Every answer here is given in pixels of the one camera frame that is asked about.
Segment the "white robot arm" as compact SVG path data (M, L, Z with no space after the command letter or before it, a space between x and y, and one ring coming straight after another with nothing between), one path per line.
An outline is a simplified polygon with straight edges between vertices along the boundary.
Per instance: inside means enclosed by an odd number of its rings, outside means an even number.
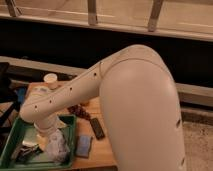
M54 112L94 97L119 171L186 171L175 81L160 55L144 45L110 55L51 93L29 95L20 116L47 124Z

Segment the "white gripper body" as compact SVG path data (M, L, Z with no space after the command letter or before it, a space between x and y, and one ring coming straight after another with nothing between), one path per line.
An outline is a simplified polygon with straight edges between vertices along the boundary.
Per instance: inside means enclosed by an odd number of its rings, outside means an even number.
M49 136L57 130L57 118L47 117L36 121L34 127L41 136Z

